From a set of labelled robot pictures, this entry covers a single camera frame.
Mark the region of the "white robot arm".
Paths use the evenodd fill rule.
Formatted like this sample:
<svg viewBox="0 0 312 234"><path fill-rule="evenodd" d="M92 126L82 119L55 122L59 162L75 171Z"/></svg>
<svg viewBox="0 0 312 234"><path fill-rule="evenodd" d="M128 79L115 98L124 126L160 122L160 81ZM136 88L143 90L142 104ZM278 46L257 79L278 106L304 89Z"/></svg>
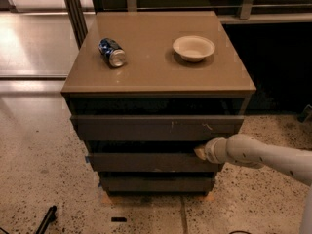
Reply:
<svg viewBox="0 0 312 234"><path fill-rule="evenodd" d="M263 143L254 137L236 134L218 137L194 148L202 160L230 163L258 169L267 166L309 187L299 234L312 234L312 152Z"/></svg>

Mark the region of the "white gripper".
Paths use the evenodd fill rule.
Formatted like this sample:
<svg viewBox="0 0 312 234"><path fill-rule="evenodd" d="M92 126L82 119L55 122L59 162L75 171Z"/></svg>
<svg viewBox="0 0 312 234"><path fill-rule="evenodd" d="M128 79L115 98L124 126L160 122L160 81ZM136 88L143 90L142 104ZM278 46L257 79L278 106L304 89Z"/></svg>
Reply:
<svg viewBox="0 0 312 234"><path fill-rule="evenodd" d="M199 145L194 148L194 152L201 160L207 160L215 164L223 164L228 160L226 151L227 139L220 137L214 138L207 142L207 144Z"/></svg>

